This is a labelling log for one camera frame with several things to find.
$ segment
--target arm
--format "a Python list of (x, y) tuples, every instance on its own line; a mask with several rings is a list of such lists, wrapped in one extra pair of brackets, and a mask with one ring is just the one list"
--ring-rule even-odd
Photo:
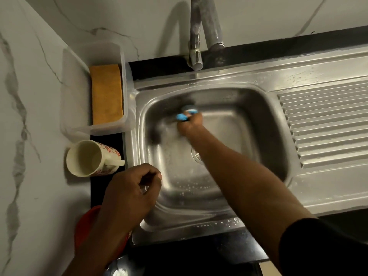
[(279, 267), (282, 234), (295, 221), (314, 216), (270, 170), (215, 138), (202, 125), (200, 113), (189, 119), (178, 123), (179, 132), (200, 154), (231, 208)]
[[(88, 238), (81, 245), (63, 276), (100, 276), (117, 253), (125, 236), (154, 207), (161, 189), (161, 173), (149, 164), (114, 175)], [(142, 194), (140, 182), (149, 185)]]

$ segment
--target chrome faucet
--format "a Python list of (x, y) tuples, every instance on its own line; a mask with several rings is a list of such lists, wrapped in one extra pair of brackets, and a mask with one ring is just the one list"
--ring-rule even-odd
[(200, 54), (200, 23), (202, 22), (208, 50), (223, 49), (222, 31), (214, 0), (191, 0), (190, 4), (190, 39), (188, 65), (199, 71), (203, 68)]

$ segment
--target mug handle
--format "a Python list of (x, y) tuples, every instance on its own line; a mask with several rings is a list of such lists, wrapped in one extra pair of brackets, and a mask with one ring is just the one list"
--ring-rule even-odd
[(124, 166), (125, 161), (124, 160), (105, 160), (104, 164), (106, 166)]

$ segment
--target red bowl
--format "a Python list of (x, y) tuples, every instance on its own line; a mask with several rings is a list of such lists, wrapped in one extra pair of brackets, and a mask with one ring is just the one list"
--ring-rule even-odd
[[(98, 213), (100, 212), (100, 208), (101, 208), (101, 205), (92, 207), (88, 212), (86, 212), (80, 218), (80, 220), (76, 224), (76, 230), (74, 232), (74, 253), (78, 251), (78, 248), (87, 239), (88, 235), (90, 234), (90, 231), (95, 221), (97, 220)], [(130, 233), (126, 235), (123, 243), (121, 244), (121, 246), (117, 250), (117, 253), (115, 254), (114, 258), (111, 261), (117, 259), (122, 254), (122, 251), (124, 250), (129, 237), (130, 237)]]

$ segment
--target orange sponge cloth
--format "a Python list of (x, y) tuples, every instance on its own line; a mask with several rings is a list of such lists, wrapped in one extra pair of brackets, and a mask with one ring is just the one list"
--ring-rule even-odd
[(93, 125), (122, 118), (122, 81), (118, 65), (91, 66)]

